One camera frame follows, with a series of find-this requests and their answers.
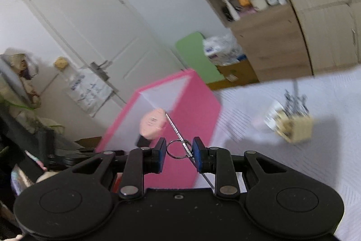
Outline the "beige plastic box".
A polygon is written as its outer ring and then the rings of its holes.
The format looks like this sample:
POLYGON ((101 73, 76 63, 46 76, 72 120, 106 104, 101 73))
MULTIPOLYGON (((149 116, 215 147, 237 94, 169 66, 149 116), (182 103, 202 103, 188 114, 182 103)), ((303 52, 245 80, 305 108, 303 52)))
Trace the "beige plastic box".
POLYGON ((264 117, 266 126, 290 144, 311 139, 314 121, 308 114, 290 113, 278 101, 274 101, 264 117))

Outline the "pink round compact case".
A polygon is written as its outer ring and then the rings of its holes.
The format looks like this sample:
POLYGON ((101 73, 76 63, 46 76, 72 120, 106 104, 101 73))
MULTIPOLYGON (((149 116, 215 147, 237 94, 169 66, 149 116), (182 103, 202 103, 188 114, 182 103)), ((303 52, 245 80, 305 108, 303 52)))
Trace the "pink round compact case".
POLYGON ((146 113, 140 121, 139 134, 147 140, 158 138, 166 122, 165 114, 166 112, 162 108, 146 113))

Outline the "metal key with ring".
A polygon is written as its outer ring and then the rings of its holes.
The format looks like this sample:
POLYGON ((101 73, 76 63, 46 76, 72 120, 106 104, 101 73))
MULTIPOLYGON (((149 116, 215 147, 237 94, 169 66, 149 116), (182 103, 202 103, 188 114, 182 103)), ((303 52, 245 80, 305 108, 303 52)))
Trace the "metal key with ring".
MULTIPOLYGON (((172 129, 174 130, 175 134, 177 135, 178 139, 176 139, 175 141, 172 141, 170 142, 168 145, 167 145, 167 150, 166 152, 168 153, 168 155, 172 158, 176 158, 176 159, 181 159, 180 157, 176 157, 175 155, 172 155, 168 152, 168 146, 170 146, 172 143, 174 142, 181 142, 182 143, 182 146, 185 150, 185 156, 183 156, 183 158, 188 158, 192 165, 194 167, 196 167, 196 162, 195 162, 195 159, 193 157, 193 154, 189 148, 189 145, 190 143, 187 143, 187 141, 183 138, 183 136, 181 135, 181 133, 179 132, 179 130, 177 129, 176 125, 173 123, 172 119, 170 118, 169 114, 167 112, 165 112, 165 117, 167 119, 167 121, 169 122, 169 124, 171 125, 172 129)), ((208 183, 208 185, 211 187, 211 189, 214 190, 214 185, 212 184, 212 182, 207 178, 207 176, 203 173, 201 173, 203 179, 208 183)))

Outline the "pink cardboard storage box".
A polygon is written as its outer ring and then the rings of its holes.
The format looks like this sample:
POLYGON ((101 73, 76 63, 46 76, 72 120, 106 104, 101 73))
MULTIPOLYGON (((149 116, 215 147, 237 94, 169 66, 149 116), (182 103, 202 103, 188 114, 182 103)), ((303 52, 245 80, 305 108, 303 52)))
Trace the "pink cardboard storage box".
MULTIPOLYGON (((180 134, 189 143, 200 137, 210 145, 222 106, 194 70, 186 70, 148 84, 133 93, 128 103, 109 127, 97 152, 136 148, 142 117, 157 108, 170 116, 180 134)), ((145 175, 146 188, 192 188, 199 174, 188 159, 166 155, 161 174, 145 175)))

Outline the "white patterned bed sheet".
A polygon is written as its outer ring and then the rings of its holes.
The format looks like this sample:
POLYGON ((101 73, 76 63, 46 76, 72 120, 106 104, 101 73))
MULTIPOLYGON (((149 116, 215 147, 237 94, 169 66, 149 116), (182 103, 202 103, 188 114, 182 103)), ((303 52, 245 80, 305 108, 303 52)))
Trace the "white patterned bed sheet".
POLYGON ((360 239, 360 67, 216 92, 222 111, 211 144, 254 150, 342 197, 340 240, 360 239))

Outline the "white tote bag on door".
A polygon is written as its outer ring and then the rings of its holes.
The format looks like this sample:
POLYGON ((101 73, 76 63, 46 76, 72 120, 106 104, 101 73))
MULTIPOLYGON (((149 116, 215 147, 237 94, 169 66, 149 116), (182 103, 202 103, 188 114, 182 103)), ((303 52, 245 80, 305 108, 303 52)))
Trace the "white tote bag on door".
POLYGON ((113 94, 113 89, 88 68, 81 68, 69 80, 64 92, 86 114, 94 117, 113 94))

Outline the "brown cardboard box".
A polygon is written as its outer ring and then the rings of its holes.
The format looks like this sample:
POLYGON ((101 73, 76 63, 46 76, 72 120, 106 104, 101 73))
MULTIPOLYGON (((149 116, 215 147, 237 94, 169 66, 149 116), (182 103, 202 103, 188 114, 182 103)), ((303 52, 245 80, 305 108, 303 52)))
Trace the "brown cardboard box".
POLYGON ((244 86, 258 83, 258 77, 247 59, 229 66, 217 66, 217 70, 231 84, 244 86))

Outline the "white plastic-wrapped package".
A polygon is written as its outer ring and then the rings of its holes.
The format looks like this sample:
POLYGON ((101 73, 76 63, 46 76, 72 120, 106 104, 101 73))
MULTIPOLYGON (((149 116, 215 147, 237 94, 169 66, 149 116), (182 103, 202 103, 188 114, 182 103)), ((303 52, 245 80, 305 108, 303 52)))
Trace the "white plastic-wrapped package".
POLYGON ((216 66, 230 66, 245 57, 232 32, 204 39, 203 51, 208 60, 216 66))

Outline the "white panel door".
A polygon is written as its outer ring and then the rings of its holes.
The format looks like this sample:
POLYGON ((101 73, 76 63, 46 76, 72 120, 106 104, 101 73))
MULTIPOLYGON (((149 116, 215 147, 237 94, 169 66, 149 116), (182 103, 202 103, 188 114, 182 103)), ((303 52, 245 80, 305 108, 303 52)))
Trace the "white panel door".
POLYGON ((120 106, 138 88, 184 68, 127 0, 25 2, 75 64, 111 62, 106 83, 120 106))

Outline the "green folding table board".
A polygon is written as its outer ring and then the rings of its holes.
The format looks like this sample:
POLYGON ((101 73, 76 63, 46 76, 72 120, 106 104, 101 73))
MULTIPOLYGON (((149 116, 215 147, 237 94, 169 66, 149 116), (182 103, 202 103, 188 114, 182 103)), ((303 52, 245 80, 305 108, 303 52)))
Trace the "green folding table board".
POLYGON ((206 84, 225 80, 216 66, 205 56, 203 40, 201 33, 194 32, 177 41, 175 47, 187 67, 197 72, 206 84))

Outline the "white round jar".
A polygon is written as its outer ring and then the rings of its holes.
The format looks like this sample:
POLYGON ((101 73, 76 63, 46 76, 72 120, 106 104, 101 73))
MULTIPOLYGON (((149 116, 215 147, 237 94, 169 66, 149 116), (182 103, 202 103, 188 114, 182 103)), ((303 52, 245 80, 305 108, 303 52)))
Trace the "white round jar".
POLYGON ((269 7, 266 0, 250 0, 250 2, 257 12, 266 10, 269 7))

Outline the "wooden shelf cabinet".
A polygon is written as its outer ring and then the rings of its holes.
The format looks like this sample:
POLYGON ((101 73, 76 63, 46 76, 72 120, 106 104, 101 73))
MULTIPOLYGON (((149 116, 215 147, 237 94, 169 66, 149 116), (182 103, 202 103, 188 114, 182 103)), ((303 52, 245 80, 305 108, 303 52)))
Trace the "wooden shelf cabinet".
POLYGON ((206 0, 242 47, 260 81, 311 76, 305 38, 290 0, 257 12, 250 0, 206 0))

